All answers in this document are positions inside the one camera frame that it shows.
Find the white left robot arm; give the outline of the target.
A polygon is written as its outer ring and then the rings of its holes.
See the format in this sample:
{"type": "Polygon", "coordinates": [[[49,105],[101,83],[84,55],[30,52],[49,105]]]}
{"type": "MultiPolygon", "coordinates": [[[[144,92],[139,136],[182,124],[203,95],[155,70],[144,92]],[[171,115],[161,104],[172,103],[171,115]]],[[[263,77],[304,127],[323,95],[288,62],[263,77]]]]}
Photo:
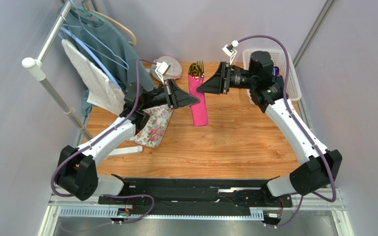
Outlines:
{"type": "Polygon", "coordinates": [[[178,109],[199,103],[199,99],[179,88],[174,80],[152,91],[139,82],[128,86],[125,104],[119,117],[97,136],[78,147],[62,149],[58,167],[51,177],[51,188],[60,197],[75,197],[81,201],[93,195],[118,196],[125,181],[118,175],[98,175],[98,165],[121,143],[138,134],[150,119],[145,109],[167,105],[178,109]]]}

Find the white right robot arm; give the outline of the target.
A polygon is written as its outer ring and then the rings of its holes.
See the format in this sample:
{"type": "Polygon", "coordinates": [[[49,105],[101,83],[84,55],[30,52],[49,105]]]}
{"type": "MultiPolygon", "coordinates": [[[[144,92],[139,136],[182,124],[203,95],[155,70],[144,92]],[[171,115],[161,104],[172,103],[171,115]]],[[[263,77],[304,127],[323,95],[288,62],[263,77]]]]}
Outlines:
{"type": "Polygon", "coordinates": [[[222,94],[230,88],[250,91],[253,103],[281,130],[300,163],[290,174],[262,184],[267,199],[290,193],[305,196],[334,184],[343,158],[338,150],[323,145],[298,117],[269,52],[253,52],[247,70],[221,62],[216,73],[197,90],[222,94]]]}

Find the iridescent gold spoon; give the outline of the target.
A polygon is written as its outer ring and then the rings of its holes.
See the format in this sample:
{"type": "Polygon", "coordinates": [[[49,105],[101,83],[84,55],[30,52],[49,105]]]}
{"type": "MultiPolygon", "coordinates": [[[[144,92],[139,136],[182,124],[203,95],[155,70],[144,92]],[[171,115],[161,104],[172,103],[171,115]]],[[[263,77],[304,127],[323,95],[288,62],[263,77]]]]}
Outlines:
{"type": "Polygon", "coordinates": [[[196,79],[196,80],[199,80],[198,77],[197,77],[197,72],[198,72],[198,69],[197,69],[197,63],[192,63],[190,66],[189,66],[189,70],[188,70],[188,74],[196,79]]]}

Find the iridescent fork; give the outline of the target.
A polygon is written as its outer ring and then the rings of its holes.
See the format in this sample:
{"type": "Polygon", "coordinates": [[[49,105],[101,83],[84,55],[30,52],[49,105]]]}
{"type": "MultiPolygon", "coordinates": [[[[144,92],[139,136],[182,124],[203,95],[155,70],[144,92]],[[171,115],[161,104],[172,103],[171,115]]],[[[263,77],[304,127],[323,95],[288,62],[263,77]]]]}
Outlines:
{"type": "Polygon", "coordinates": [[[204,62],[202,60],[197,61],[197,69],[198,69],[198,72],[197,72],[198,79],[201,79],[201,78],[203,79],[205,75],[205,69],[204,69],[204,62]]]}

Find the magenta paper napkin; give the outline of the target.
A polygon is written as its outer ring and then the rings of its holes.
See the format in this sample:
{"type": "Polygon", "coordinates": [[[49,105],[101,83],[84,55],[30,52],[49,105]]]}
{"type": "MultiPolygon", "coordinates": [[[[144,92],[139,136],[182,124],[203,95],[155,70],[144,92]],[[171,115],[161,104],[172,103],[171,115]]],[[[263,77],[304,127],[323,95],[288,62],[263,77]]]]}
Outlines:
{"type": "Polygon", "coordinates": [[[197,91],[197,88],[202,84],[203,78],[198,80],[188,74],[189,93],[199,99],[197,104],[190,106],[194,126],[206,126],[209,123],[205,94],[197,91]]]}

